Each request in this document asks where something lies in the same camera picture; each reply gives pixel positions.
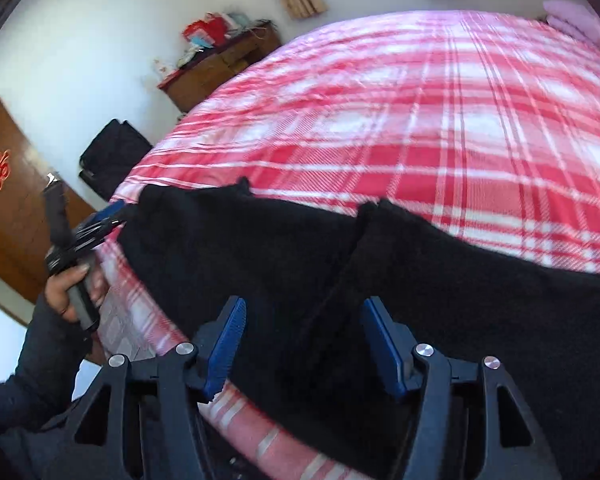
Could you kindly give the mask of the left forearm dark sleeve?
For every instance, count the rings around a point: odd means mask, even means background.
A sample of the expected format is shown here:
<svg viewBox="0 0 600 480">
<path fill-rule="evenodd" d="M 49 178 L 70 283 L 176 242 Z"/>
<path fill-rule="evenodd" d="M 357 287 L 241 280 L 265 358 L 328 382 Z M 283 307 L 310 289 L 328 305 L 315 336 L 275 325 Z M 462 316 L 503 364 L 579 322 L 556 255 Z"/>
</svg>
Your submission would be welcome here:
<svg viewBox="0 0 600 480">
<path fill-rule="evenodd" d="M 68 410 L 76 374 L 93 341 L 38 297 L 15 371 L 0 382 L 0 434 L 38 430 Z"/>
</svg>

